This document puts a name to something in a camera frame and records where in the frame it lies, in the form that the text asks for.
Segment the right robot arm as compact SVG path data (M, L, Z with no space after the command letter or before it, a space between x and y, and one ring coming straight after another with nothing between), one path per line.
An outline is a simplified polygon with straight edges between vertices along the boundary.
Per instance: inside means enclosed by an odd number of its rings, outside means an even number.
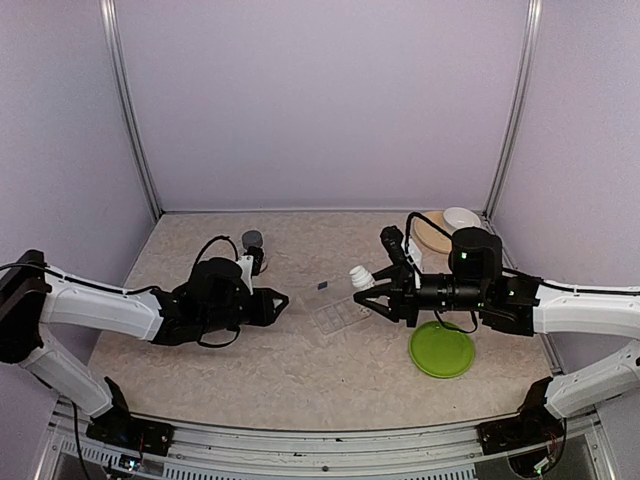
M386 227L381 243L392 262L374 273L375 285L354 301L388 320L413 327L422 311L469 312L474 322L510 335L586 333L618 336L628 344L570 374L531 385L511 433L523 444L562 419L639 386L639 292L545 281L502 265L501 239L478 227L455 231L449 273L424 274L400 230Z

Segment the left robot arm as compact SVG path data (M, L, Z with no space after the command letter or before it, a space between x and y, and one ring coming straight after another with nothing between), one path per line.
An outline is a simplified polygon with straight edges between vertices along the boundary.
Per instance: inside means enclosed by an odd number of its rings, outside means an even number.
M172 291L93 283L47 264L38 250L26 251L1 272L2 362L19 365L67 397L121 445L133 443L140 424L120 388L96 377L50 325L115 332L160 346L205 347L203 338L212 332L272 325L289 304L288 296L253 286L249 255L199 261Z

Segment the grey-capped orange pill bottle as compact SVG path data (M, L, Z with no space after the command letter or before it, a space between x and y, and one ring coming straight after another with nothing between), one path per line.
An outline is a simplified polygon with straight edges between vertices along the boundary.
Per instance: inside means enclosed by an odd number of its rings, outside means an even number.
M245 254L253 257L252 275L258 276L267 266L264 237L259 230L245 231L241 236Z

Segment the clear plastic pill organizer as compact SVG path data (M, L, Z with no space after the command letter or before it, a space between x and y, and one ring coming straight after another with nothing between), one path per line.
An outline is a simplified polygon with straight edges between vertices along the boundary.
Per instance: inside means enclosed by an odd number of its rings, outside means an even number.
M370 310L354 302L354 293L351 281L340 277L312 285L300 299L320 332L330 335L371 316Z

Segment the small white pill bottle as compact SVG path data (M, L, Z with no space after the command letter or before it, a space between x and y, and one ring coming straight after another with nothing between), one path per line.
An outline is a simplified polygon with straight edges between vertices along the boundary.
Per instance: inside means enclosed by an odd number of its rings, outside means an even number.
M357 265L349 271L350 280L356 291L363 291L373 287L376 283L373 274L364 266Z

